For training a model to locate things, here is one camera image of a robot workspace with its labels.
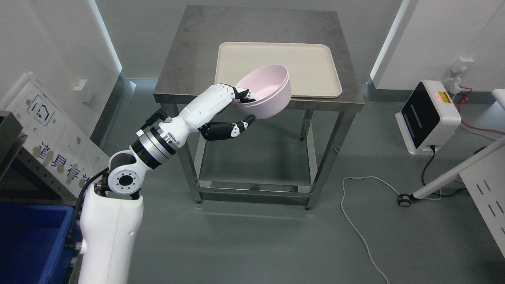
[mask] beige tray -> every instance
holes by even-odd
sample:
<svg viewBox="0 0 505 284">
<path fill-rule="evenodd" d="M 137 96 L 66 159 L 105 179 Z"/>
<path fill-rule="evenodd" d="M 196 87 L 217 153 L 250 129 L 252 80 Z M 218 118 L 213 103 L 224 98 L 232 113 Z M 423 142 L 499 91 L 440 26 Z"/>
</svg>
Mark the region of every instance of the beige tray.
<svg viewBox="0 0 505 284">
<path fill-rule="evenodd" d="M 335 98 L 342 93 L 330 49 L 322 44 L 222 43 L 215 83 L 236 84 L 251 71 L 270 64 L 286 66 L 293 97 Z"/>
</svg>

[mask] caster wheel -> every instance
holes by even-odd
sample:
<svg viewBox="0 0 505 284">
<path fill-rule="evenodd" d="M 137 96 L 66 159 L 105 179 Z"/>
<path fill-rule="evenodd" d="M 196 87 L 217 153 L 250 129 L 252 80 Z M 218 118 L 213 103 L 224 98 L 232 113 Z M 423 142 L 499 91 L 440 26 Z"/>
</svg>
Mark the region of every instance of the caster wheel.
<svg viewBox="0 0 505 284">
<path fill-rule="evenodd" d="M 398 195 L 398 205 L 402 207 L 408 207 L 411 205 L 412 201 L 410 200 L 410 197 L 408 194 L 400 194 Z"/>
</svg>

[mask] robotic arm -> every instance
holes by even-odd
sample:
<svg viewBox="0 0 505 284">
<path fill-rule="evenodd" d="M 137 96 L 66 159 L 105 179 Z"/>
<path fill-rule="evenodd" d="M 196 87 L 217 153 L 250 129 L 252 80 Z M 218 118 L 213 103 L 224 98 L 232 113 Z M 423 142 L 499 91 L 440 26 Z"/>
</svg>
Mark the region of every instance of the robotic arm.
<svg viewBox="0 0 505 284">
<path fill-rule="evenodd" d="M 143 215 L 139 190 L 145 173 L 174 155 L 190 133 L 200 132 L 206 140 L 239 136 L 254 121 L 254 115 L 236 123 L 210 121 L 232 101 L 255 100 L 255 94 L 248 89 L 212 85 L 177 117 L 168 117 L 163 111 L 155 113 L 137 132 L 138 139 L 129 150 L 111 156 L 109 173 L 86 189 L 80 218 L 83 261 L 79 284 L 127 282 L 133 244 Z M 143 130 L 158 118 L 162 121 L 157 126 Z M 131 200 L 108 197 L 109 191 L 130 195 Z"/>
</svg>

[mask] plastic tray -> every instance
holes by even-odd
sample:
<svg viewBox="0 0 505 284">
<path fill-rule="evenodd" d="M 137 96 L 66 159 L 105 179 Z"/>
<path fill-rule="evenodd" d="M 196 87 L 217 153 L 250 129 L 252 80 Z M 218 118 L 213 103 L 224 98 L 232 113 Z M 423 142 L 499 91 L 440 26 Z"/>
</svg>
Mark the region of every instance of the plastic tray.
<svg viewBox="0 0 505 284">
<path fill-rule="evenodd" d="M 61 284 L 73 256 L 63 250 L 70 206 L 0 203 L 0 282 Z"/>
<path fill-rule="evenodd" d="M 215 83 L 236 84 L 270 64 L 286 66 L 293 97 L 335 98 L 342 93 L 331 51 L 323 44 L 225 42 L 219 46 Z"/>
</svg>

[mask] red cable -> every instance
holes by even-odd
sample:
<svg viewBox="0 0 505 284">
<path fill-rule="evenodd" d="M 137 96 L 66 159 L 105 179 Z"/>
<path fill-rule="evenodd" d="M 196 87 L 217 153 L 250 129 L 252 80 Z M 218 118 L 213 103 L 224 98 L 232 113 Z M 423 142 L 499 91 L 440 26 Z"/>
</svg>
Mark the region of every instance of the red cable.
<svg viewBox="0 0 505 284">
<path fill-rule="evenodd" d="M 468 87 L 463 87 L 461 85 L 459 85 L 460 88 L 462 89 L 468 89 L 470 91 L 468 91 L 468 93 L 465 94 L 465 96 L 461 99 L 460 101 L 460 105 L 458 106 L 458 112 L 460 113 L 460 116 L 461 116 L 461 105 L 468 102 L 468 95 L 473 91 L 472 88 L 468 88 Z M 503 131 L 500 131 L 500 130 L 496 130 L 496 129 L 488 129 L 488 128 L 480 128 L 480 127 L 475 127 L 475 126 L 472 126 L 468 123 L 466 123 L 463 118 L 461 118 L 461 123 L 470 127 L 470 128 L 473 128 L 473 129 L 479 129 L 479 130 L 485 130 L 485 131 L 494 131 L 494 132 L 498 132 L 498 133 L 501 133 L 501 134 L 505 134 L 505 132 Z"/>
</svg>

